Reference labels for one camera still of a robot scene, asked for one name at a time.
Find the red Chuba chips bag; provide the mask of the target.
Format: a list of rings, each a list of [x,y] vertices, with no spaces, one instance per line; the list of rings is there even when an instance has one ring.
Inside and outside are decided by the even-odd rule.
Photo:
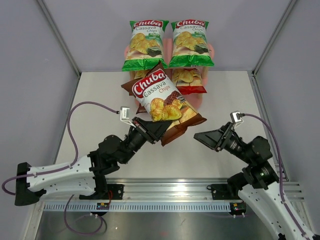
[[[150,71],[149,69],[147,69],[147,70],[138,70],[138,71],[130,71],[129,72],[129,76],[130,76],[129,81],[131,82],[133,80],[138,80],[138,79],[144,78],[149,71]]]
[[[197,68],[173,69],[172,82],[183,95],[207,93]]]

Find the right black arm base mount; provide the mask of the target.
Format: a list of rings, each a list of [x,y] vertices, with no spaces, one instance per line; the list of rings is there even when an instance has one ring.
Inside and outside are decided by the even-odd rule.
[[[239,200],[238,196],[232,195],[227,184],[210,184],[206,189],[211,192],[213,200]]]

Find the green Chuba chips bag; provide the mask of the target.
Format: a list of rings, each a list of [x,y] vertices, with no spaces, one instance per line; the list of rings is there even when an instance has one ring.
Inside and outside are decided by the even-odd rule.
[[[168,20],[146,19],[131,21],[129,49],[122,71],[150,70],[159,62],[166,69],[163,38]]]
[[[173,30],[170,68],[213,67],[206,31],[209,22],[185,19],[171,23]]]

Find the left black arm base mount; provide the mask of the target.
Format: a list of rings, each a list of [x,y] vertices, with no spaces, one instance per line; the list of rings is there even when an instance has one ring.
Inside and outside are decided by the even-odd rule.
[[[91,195],[85,196],[80,195],[80,200],[122,200],[124,194],[123,184],[107,184],[107,191],[93,193]]]

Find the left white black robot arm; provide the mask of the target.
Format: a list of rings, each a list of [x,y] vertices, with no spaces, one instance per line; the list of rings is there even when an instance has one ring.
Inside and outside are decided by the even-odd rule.
[[[45,196],[79,195],[82,200],[102,200],[108,196],[106,175],[127,164],[146,143],[155,144],[171,125],[170,120],[146,121],[134,117],[124,139],[107,136],[97,150],[76,162],[31,166],[18,164],[15,180],[15,206],[37,203]]]

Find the brown Chuba chips bag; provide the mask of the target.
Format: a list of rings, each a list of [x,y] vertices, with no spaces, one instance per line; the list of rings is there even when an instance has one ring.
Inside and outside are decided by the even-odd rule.
[[[162,146],[183,135],[188,127],[207,120],[174,86],[161,62],[150,69],[145,77],[126,82],[121,87],[135,97],[153,122],[171,122],[160,140]]]
[[[137,111],[136,111],[136,114],[141,114],[141,113],[148,113],[148,111],[146,110],[146,108],[144,106],[139,104]]]

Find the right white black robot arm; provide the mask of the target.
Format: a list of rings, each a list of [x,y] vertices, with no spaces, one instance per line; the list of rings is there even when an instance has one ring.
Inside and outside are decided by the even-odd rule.
[[[269,164],[272,152],[268,140],[256,136],[245,143],[228,122],[221,128],[196,133],[194,139],[206,147],[227,151],[247,164],[227,179],[227,193],[243,200],[259,217],[275,240],[318,240],[302,221],[283,191],[283,183]]]

